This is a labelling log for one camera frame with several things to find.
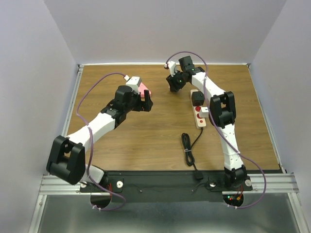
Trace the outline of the pink triangular power socket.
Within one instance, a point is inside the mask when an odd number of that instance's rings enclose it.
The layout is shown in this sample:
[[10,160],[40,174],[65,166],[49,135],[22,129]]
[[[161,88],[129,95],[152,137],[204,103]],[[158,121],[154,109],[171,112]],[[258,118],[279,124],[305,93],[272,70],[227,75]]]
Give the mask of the pink triangular power socket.
[[149,95],[152,95],[152,92],[145,86],[144,83],[140,83],[139,87],[138,87],[138,91],[140,93],[141,98],[145,98],[145,90],[148,91]]

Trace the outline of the black cube socket adapter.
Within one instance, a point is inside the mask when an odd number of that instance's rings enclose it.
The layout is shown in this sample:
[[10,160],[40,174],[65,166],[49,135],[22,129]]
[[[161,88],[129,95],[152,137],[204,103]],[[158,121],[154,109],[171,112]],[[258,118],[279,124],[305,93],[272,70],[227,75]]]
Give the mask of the black cube socket adapter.
[[193,106],[203,106],[205,102],[204,94],[201,91],[193,91],[191,94],[191,102]]

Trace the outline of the white USB charger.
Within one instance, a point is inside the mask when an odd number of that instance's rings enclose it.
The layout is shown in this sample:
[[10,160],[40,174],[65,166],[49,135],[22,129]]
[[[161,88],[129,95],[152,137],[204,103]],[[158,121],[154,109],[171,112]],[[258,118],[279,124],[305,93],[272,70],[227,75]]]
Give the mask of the white USB charger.
[[200,112],[199,112],[199,117],[201,118],[207,118],[209,115],[209,110],[207,107],[201,107]]

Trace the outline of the white red power strip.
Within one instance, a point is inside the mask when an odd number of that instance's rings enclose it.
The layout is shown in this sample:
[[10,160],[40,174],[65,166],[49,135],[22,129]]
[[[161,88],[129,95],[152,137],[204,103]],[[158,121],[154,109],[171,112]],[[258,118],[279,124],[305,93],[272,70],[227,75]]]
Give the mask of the white red power strip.
[[195,92],[198,92],[198,90],[197,89],[190,90],[190,100],[191,100],[191,106],[192,106],[192,110],[193,110],[196,128],[201,129],[201,128],[205,128],[207,126],[207,123],[206,123],[206,120],[204,118],[201,118],[199,116],[200,110],[203,106],[194,106],[192,104],[192,94]]

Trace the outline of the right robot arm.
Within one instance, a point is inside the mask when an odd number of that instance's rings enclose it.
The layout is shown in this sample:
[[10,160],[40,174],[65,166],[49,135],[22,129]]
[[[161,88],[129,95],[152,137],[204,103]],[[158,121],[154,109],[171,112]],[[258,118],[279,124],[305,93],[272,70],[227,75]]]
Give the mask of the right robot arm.
[[164,68],[170,75],[166,78],[170,91],[178,92],[186,83],[195,86],[204,94],[209,120],[219,133],[224,154],[224,185],[235,189],[247,179],[246,167],[241,159],[235,136],[236,107],[231,91],[217,86],[201,67],[196,67],[190,56],[179,59],[179,71],[174,61],[166,61]]

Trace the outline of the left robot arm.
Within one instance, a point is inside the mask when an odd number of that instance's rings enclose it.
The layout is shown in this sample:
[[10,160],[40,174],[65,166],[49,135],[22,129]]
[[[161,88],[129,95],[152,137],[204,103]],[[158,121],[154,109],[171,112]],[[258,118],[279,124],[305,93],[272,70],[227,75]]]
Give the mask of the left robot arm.
[[152,106],[148,90],[140,94],[128,85],[119,86],[114,99],[92,121],[68,136],[59,135],[54,139],[46,170],[69,184],[91,183],[97,191],[104,191],[108,187],[108,176],[104,170],[86,163],[86,152],[125,121],[129,112],[149,112]]

